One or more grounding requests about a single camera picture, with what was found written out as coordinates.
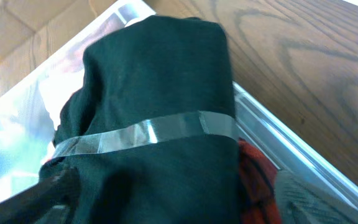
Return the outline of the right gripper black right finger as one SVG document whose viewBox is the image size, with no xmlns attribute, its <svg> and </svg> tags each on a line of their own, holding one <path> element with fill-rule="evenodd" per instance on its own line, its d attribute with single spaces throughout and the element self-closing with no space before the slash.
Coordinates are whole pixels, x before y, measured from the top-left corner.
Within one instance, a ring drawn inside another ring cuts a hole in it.
<svg viewBox="0 0 358 224">
<path fill-rule="evenodd" d="M 358 210 L 289 171 L 277 173 L 274 194 L 285 224 L 358 224 Z"/>
</svg>

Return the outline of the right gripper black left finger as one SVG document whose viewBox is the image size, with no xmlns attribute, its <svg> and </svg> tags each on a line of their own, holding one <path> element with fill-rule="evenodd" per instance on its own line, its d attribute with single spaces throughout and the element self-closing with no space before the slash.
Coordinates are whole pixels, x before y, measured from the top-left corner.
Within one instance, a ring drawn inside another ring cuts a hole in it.
<svg viewBox="0 0 358 224">
<path fill-rule="evenodd" d="M 0 223 L 71 223 L 80 196 L 76 168 L 65 169 L 0 203 Z"/>
</svg>

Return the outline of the red navy plaid shirt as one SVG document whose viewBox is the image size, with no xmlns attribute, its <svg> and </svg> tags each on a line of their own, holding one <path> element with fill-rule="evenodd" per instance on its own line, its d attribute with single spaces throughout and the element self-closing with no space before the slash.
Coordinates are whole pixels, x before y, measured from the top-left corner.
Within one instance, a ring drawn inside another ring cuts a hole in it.
<svg viewBox="0 0 358 224">
<path fill-rule="evenodd" d="M 281 224 L 274 192 L 278 169 L 245 139 L 239 145 L 239 208 L 241 223 Z"/>
</svg>

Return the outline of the black garment with band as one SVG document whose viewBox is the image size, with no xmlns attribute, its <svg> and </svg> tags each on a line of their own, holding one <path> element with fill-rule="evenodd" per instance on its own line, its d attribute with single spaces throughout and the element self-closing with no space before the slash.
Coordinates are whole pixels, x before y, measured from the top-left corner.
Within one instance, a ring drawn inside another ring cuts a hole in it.
<svg viewBox="0 0 358 224">
<path fill-rule="evenodd" d="M 83 54 L 46 178 L 76 168 L 74 223 L 238 223 L 238 145 L 221 26 L 150 16 Z"/>
</svg>

